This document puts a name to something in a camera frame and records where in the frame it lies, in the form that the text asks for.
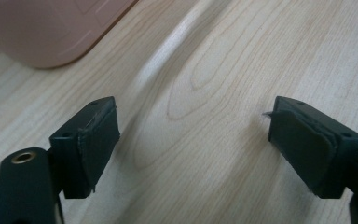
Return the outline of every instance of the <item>dark green clamp jaw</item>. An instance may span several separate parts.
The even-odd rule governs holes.
[[[358,133],[298,100],[278,96],[268,140],[317,196],[339,199],[348,187],[358,223]]]
[[[0,165],[0,224],[63,223],[59,193],[90,195],[120,137],[116,102],[89,103],[50,138],[51,149],[26,148]]]

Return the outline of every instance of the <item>wooden table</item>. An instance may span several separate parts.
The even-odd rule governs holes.
[[[267,140],[277,95],[358,132],[358,1],[144,0],[81,60],[0,53],[0,160],[114,95],[122,133],[67,223],[350,223]]]

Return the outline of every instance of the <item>wood grain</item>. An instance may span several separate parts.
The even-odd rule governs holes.
[[[67,223],[350,223],[267,140],[275,96],[358,132],[358,1],[144,0],[81,60],[0,53],[0,160],[114,95],[122,138]]]

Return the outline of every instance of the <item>pink object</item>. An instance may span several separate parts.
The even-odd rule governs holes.
[[[83,56],[137,0],[0,0],[0,50],[34,67]]]

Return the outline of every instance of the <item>light wood surface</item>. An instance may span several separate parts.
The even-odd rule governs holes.
[[[67,223],[350,223],[267,139],[277,95],[358,132],[358,0],[143,0],[81,60],[0,53],[0,160],[114,95],[119,144]]]

